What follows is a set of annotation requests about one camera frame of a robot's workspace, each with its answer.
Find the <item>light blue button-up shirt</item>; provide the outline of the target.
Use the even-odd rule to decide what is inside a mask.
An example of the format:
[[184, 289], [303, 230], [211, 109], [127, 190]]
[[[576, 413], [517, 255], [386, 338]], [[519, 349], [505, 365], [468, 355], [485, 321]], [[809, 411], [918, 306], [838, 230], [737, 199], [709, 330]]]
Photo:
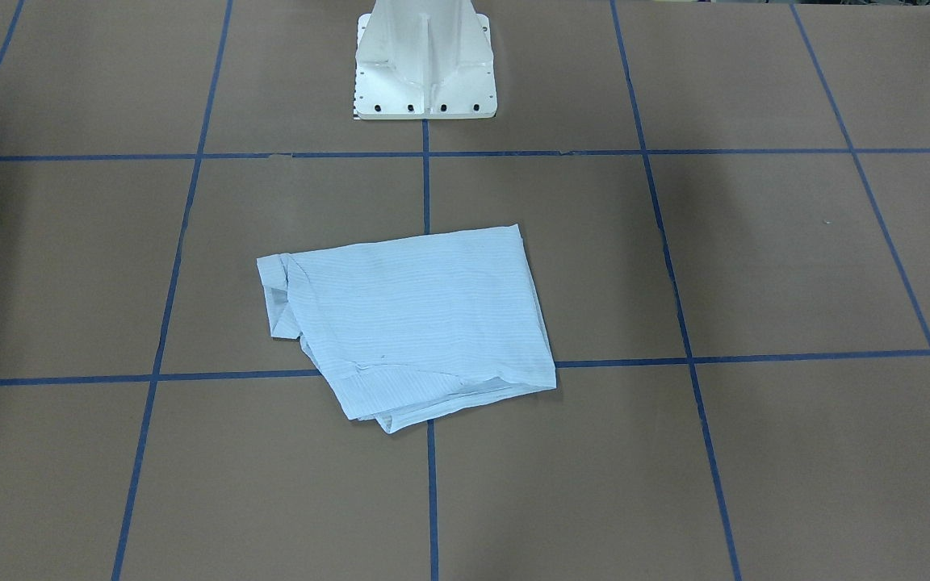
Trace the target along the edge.
[[270, 335], [295, 340], [350, 420], [388, 434], [552, 391], [519, 225], [256, 261]]

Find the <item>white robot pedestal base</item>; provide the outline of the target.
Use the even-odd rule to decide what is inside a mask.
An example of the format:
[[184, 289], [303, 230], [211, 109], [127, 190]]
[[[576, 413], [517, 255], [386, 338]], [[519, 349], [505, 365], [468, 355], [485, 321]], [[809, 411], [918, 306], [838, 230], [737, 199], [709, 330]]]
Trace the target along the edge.
[[484, 120], [498, 110], [492, 27], [471, 1], [376, 1], [359, 15], [358, 120]]

